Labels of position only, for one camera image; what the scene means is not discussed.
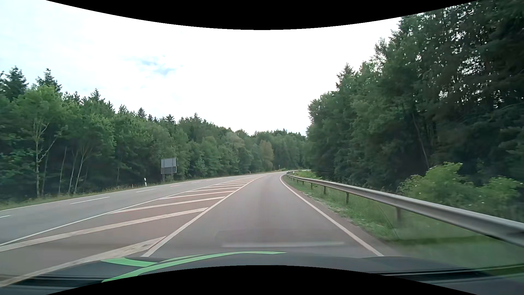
road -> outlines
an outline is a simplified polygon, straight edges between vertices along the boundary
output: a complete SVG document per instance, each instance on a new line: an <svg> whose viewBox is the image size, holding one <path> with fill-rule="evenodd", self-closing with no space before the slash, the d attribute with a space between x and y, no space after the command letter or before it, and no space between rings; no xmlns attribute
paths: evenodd
<svg viewBox="0 0 524 295"><path fill-rule="evenodd" d="M371 236L287 186L283 174L188 181L1 211L0 286L37 271L119 256L242 250L388 255Z"/></svg>

cloud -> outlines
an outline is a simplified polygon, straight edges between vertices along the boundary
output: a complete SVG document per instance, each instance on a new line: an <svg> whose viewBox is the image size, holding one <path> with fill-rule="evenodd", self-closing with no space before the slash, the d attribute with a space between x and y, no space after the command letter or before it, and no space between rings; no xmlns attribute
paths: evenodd
<svg viewBox="0 0 524 295"><path fill-rule="evenodd" d="M98 88L113 105L200 117L248 133L305 133L308 104L358 69L399 18L301 30L168 25L41 0L0 2L0 71L34 82L50 68L65 91Z"/></svg>
<svg viewBox="0 0 524 295"><path fill-rule="evenodd" d="M134 57L129 58L128 60L138 63L140 70L143 72L156 73L163 77L167 76L169 72L176 71L176 67L168 67L165 62L160 63L159 59L159 57L152 56L148 58Z"/></svg>
<svg viewBox="0 0 524 295"><path fill-rule="evenodd" d="M158 73L158 74L160 74L160 75L165 77L171 71L176 71L176 68L167 68L164 65L161 65L161 66L158 67L158 69L153 70L153 73Z"/></svg>

road curve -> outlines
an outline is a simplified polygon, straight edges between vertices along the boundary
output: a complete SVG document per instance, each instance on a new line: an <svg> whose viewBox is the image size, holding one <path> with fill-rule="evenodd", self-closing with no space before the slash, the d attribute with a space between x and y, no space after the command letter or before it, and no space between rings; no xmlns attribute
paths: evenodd
<svg viewBox="0 0 524 295"><path fill-rule="evenodd" d="M287 186L282 175L189 181L4 210L0 287L100 257L242 250L388 254L371 236Z"/></svg>

road sign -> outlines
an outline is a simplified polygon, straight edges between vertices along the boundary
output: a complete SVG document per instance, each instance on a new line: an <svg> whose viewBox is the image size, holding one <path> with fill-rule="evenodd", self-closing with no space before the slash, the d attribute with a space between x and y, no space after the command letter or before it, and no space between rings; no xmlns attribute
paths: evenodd
<svg viewBox="0 0 524 295"><path fill-rule="evenodd" d="M173 180L173 174L177 172L177 158L162 159L160 162L160 174L162 174L162 181L166 180L166 174L171 174L171 180Z"/></svg>

metal guardrail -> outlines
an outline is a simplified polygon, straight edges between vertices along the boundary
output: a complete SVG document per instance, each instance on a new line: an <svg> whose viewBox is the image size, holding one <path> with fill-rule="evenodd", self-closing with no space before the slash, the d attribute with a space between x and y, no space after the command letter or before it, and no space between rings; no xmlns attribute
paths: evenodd
<svg viewBox="0 0 524 295"><path fill-rule="evenodd" d="M302 184L308 182L311 183L311 186L313 184L323 186L324 194L327 187L346 192L346 202L349 194L361 196L395 207L397 218L401 216L400 210L402 209L524 247L524 223L358 186L298 177L291 175L293 172L295 171L287 172L286 176L297 182L302 181Z"/></svg>

